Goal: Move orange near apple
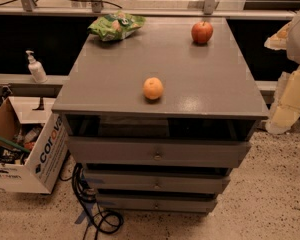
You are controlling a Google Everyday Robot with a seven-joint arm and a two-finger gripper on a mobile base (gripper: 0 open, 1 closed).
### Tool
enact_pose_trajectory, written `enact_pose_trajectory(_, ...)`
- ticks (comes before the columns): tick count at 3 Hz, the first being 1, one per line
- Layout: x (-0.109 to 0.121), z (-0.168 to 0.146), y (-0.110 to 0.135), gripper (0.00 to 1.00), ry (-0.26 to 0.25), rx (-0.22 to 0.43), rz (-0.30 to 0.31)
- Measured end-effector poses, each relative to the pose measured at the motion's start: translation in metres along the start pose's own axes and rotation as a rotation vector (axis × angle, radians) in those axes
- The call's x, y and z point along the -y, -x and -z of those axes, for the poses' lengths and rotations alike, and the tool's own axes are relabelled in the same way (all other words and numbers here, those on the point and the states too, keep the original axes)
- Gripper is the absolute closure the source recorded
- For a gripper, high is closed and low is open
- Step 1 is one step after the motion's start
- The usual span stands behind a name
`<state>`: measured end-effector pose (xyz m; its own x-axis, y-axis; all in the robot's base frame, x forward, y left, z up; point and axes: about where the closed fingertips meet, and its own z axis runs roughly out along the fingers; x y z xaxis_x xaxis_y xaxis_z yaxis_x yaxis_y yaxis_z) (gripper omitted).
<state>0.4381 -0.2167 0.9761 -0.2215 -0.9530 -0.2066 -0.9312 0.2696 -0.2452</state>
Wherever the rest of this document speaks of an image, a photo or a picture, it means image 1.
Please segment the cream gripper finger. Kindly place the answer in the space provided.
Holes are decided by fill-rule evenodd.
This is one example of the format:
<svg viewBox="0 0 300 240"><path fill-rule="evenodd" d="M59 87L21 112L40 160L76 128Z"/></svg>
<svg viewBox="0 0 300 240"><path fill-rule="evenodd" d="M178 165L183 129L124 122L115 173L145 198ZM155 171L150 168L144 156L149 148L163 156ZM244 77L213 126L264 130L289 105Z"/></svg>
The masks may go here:
<svg viewBox="0 0 300 240"><path fill-rule="evenodd" d="M273 34L265 41L264 46L271 50L286 50L287 37L288 37L290 26L291 26L290 22L285 24L275 34Z"/></svg>
<svg viewBox="0 0 300 240"><path fill-rule="evenodd" d="M300 66L292 73L283 72L278 79L274 102L265 124L271 134L283 134L300 118Z"/></svg>

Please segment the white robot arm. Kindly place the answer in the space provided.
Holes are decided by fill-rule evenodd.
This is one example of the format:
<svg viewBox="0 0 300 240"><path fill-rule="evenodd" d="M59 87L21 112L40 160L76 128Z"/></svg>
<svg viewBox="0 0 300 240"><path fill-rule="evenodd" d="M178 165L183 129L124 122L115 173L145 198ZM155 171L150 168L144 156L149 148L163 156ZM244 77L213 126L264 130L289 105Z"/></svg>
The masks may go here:
<svg viewBox="0 0 300 240"><path fill-rule="evenodd" d="M264 46L285 50L287 58L298 64L295 71L283 72L278 79L274 102L265 124L269 133L283 134L300 118L300 10L289 23L269 37Z"/></svg>

